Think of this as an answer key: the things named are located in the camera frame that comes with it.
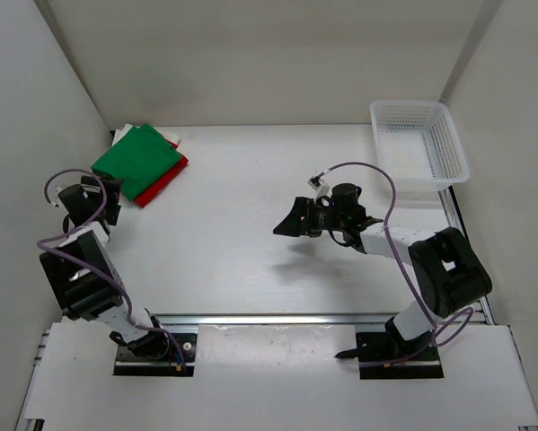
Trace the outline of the red t shirt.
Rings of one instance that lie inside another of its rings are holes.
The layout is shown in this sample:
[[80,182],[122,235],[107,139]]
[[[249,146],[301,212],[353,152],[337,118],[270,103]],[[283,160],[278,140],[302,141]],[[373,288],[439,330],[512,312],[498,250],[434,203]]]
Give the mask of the red t shirt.
[[142,158],[142,166],[146,171],[145,176],[152,180],[141,193],[134,199],[133,203],[140,208],[149,205],[154,199],[186,168],[189,166],[189,159],[178,152],[178,144],[166,140],[169,147],[168,152],[174,150],[179,155],[179,160],[171,165],[167,171],[164,170],[164,162],[158,162],[155,155],[148,155]]

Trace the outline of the green t shirt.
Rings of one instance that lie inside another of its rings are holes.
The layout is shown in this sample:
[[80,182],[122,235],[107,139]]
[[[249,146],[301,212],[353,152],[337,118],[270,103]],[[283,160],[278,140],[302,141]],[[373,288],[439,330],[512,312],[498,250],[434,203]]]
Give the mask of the green t shirt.
[[155,128],[133,126],[91,167],[97,175],[121,180],[121,193],[133,201],[181,160],[181,154]]

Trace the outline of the white t shirt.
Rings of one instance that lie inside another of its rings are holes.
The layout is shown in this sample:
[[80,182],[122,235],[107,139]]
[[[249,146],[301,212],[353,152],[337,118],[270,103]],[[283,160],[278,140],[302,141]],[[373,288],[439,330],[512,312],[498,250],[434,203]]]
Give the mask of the white t shirt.
[[[137,128],[137,126],[133,124],[126,123],[123,128],[116,129],[115,133],[112,138],[112,145],[115,145],[118,143],[118,141],[126,135],[130,129]],[[166,141],[168,141],[173,147],[177,148],[181,142],[181,137],[177,134],[174,134],[172,132],[168,132],[165,130],[161,130],[159,128],[156,129],[156,132],[161,135]]]

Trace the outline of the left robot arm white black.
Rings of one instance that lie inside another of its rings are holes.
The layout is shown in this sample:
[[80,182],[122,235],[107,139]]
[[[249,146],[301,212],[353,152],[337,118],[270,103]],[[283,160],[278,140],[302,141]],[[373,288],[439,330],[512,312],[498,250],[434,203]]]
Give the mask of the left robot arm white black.
[[110,339],[132,355],[164,358],[170,339],[156,319],[138,321],[128,307],[119,274],[104,246],[118,222],[121,182],[83,175],[78,183],[57,189],[66,210],[63,237],[40,254],[40,264],[65,317],[97,321],[111,328]]

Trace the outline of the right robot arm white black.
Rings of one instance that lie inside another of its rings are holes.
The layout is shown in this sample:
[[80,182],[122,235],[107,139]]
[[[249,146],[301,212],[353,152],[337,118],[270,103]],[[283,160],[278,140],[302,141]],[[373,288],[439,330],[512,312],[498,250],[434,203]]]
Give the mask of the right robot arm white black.
[[380,340],[338,353],[339,359],[370,355],[374,360],[403,359],[432,344],[445,319],[492,289],[489,275],[465,236],[456,228],[422,232],[390,227],[386,218],[370,216],[359,202],[362,189],[341,183],[318,198],[295,198],[275,235],[318,238],[327,233],[340,247],[393,259],[399,269],[411,267],[413,303],[384,325]]

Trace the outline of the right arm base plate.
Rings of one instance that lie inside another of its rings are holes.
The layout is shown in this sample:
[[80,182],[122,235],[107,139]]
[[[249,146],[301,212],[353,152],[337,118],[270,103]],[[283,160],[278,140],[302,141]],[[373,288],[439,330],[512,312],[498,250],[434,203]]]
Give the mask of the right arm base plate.
[[432,332],[412,340],[398,339],[394,331],[357,331],[356,346],[338,352],[336,359],[358,361],[360,380],[443,379],[440,355]]

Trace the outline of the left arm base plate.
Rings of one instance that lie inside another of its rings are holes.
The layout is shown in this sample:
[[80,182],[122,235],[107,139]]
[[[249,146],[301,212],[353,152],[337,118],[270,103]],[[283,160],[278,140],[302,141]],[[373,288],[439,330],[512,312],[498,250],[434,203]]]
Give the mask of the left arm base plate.
[[176,347],[165,340],[147,356],[136,356],[125,344],[119,343],[115,355],[113,374],[134,377],[192,377],[198,347],[197,327],[172,327],[172,335],[181,347],[185,365]]

